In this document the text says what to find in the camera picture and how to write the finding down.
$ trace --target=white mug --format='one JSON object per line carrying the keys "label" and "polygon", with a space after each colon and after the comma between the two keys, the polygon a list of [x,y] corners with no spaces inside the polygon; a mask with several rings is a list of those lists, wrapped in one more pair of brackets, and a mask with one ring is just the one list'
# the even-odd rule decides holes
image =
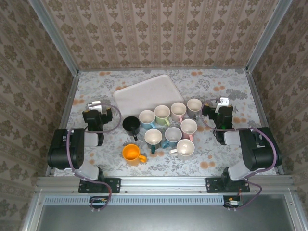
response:
{"label": "white mug", "polygon": [[170,154],[177,156],[180,160],[185,161],[193,156],[194,144],[190,140],[180,140],[177,148],[170,151]]}
{"label": "white mug", "polygon": [[200,110],[202,107],[202,102],[198,99],[190,99],[187,102],[187,115],[191,119],[198,120],[200,117]]}
{"label": "white mug", "polygon": [[185,119],[181,123],[181,130],[183,132],[183,139],[190,139],[193,142],[193,136],[198,129],[196,121],[192,119]]}
{"label": "white mug", "polygon": [[174,103],[171,106],[171,118],[173,121],[182,123],[186,113],[186,106],[183,103]]}

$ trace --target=table surface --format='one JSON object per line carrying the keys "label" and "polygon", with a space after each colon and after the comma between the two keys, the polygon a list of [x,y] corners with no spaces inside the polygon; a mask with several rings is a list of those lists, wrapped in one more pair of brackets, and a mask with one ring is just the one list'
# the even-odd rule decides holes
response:
{"label": "table surface", "polygon": [[[139,83],[161,74],[170,76],[183,96],[185,103],[191,98],[206,99],[229,97],[233,105],[233,127],[260,127],[257,109],[248,85],[244,69],[207,69],[207,70],[153,70],[153,71],[111,71],[79,72],[78,89],[67,128],[85,128],[82,111],[92,101],[101,100],[115,105],[113,93],[116,90]],[[118,122],[118,114],[113,111],[113,121],[104,125],[104,130],[113,128]],[[180,127],[171,121],[172,126]],[[85,161],[99,166],[105,176],[218,176],[225,167],[236,164],[241,158],[241,148],[223,146],[217,143],[213,132],[205,128],[201,120],[197,121],[198,131],[194,138],[194,156],[185,162],[171,156],[171,148],[158,149],[151,154],[145,141],[145,130],[141,128],[138,141],[134,141],[123,130],[122,125],[105,134],[101,147],[86,147]],[[158,128],[164,135],[167,127]],[[130,166],[122,156],[123,148],[130,143],[139,146],[141,154],[148,157],[146,163]],[[264,175],[275,175],[272,169]],[[56,169],[55,176],[69,176]]]}

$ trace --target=mug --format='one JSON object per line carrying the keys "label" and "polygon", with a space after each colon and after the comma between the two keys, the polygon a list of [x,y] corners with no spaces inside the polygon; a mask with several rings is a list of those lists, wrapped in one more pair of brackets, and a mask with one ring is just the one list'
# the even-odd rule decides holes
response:
{"label": "mug", "polygon": [[168,128],[165,131],[165,142],[162,144],[162,148],[175,148],[177,143],[182,139],[182,132],[176,127]]}
{"label": "mug", "polygon": [[185,161],[192,157],[194,152],[194,144],[190,140],[181,140],[177,144],[177,148],[170,151],[170,154],[177,156],[180,160]]}
{"label": "mug", "polygon": [[171,118],[173,121],[182,123],[186,113],[186,106],[183,103],[174,103],[171,106]]}
{"label": "mug", "polygon": [[159,149],[160,142],[162,141],[162,133],[157,129],[148,130],[144,139],[149,149],[151,149],[151,153],[154,154],[156,149]]}
{"label": "mug", "polygon": [[159,125],[167,125],[170,126],[169,116],[170,109],[165,105],[157,106],[154,110],[156,116],[156,122]]}
{"label": "mug", "polygon": [[138,165],[140,161],[147,162],[147,157],[140,154],[140,149],[135,144],[126,145],[123,149],[123,157],[129,165]]}
{"label": "mug", "polygon": [[198,99],[190,99],[187,102],[187,115],[191,119],[198,120],[200,117],[200,110],[202,107],[202,102]]}
{"label": "mug", "polygon": [[196,121],[192,119],[185,119],[181,123],[181,130],[183,132],[183,139],[190,139],[193,142],[193,136],[197,131],[198,126]]}
{"label": "mug", "polygon": [[139,114],[139,120],[144,129],[149,130],[156,128],[154,125],[155,114],[150,110],[144,110]]}
{"label": "mug", "polygon": [[123,128],[126,133],[130,136],[133,136],[137,140],[137,134],[140,131],[140,122],[137,117],[129,116],[123,120]]}

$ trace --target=patterned wallpaper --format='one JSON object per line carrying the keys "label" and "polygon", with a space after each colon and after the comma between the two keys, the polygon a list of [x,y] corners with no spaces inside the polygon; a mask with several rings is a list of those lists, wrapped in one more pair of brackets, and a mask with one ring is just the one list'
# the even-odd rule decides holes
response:
{"label": "patterned wallpaper", "polygon": [[253,76],[308,214],[308,1],[293,0]]}
{"label": "patterned wallpaper", "polygon": [[42,0],[79,69],[244,67],[278,0]]}
{"label": "patterned wallpaper", "polygon": [[44,175],[72,76],[29,3],[0,1],[0,230],[18,230]]}

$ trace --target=mug handle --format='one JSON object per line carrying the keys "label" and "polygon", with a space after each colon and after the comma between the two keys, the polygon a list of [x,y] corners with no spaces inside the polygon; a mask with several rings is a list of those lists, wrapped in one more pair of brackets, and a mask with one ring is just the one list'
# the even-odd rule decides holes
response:
{"label": "mug handle", "polygon": [[151,145],[151,153],[152,153],[152,154],[155,153],[155,145]]}
{"label": "mug handle", "polygon": [[177,155],[178,155],[177,149],[172,149],[172,150],[170,150],[169,153],[170,153],[172,156],[177,156]]}
{"label": "mug handle", "polygon": [[166,122],[167,126],[169,127],[170,126],[170,122],[169,122],[168,118],[165,119],[165,122]]}
{"label": "mug handle", "polygon": [[135,131],[133,131],[132,133],[133,133],[134,140],[135,140],[135,141],[137,141],[137,140],[138,140],[138,138],[137,138],[137,134],[136,134],[136,132],[135,132]]}
{"label": "mug handle", "polygon": [[170,146],[170,143],[166,140],[165,142],[163,142],[162,144],[162,148],[167,148]]}
{"label": "mug handle", "polygon": [[189,135],[189,139],[191,140],[191,142],[193,142],[193,135]]}
{"label": "mug handle", "polygon": [[141,162],[147,162],[148,158],[144,155],[139,155],[139,159]]}

